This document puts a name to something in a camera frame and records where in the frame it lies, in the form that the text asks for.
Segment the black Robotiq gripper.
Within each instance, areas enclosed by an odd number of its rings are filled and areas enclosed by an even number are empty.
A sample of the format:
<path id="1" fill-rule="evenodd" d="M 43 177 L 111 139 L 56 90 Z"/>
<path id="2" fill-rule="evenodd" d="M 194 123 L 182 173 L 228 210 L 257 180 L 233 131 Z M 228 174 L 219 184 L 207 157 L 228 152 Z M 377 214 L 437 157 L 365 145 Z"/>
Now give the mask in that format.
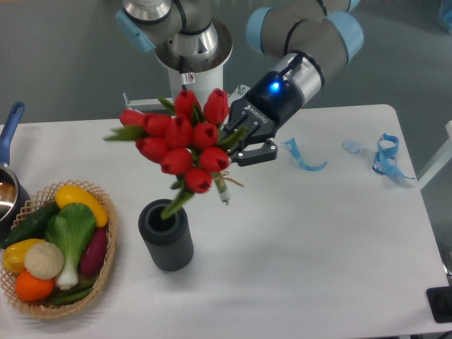
<path id="1" fill-rule="evenodd" d="M 230 155 L 231 162 L 246 167 L 275 160 L 278 147 L 268 138 L 274 137 L 302 105 L 303 97 L 295 82 L 277 71 L 268 72 L 248 92 L 235 90 L 231 93 L 230 115 L 222 137 L 226 139 L 235 131 L 246 128 L 243 139 L 232 146 L 233 150 L 240 151 Z M 248 145 L 262 142 L 260 148 L 243 150 Z"/>

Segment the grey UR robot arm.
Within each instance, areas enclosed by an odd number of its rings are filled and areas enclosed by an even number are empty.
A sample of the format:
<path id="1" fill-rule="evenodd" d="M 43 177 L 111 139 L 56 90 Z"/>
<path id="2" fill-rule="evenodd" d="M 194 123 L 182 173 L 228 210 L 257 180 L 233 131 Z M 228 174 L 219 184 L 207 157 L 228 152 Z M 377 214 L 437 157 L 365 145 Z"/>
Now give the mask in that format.
<path id="1" fill-rule="evenodd" d="M 250 48 L 278 63 L 254 86 L 237 89 L 221 138 L 246 127 L 229 149 L 239 166 L 274 160 L 274 137 L 362 48 L 364 33 L 351 15 L 356 1 L 293 1 L 259 8 L 246 25 Z M 155 52 L 173 95 L 194 91 L 200 103 L 223 85 L 232 53 L 229 30 L 214 19 L 209 1 L 124 1 L 116 22 L 138 50 Z"/>

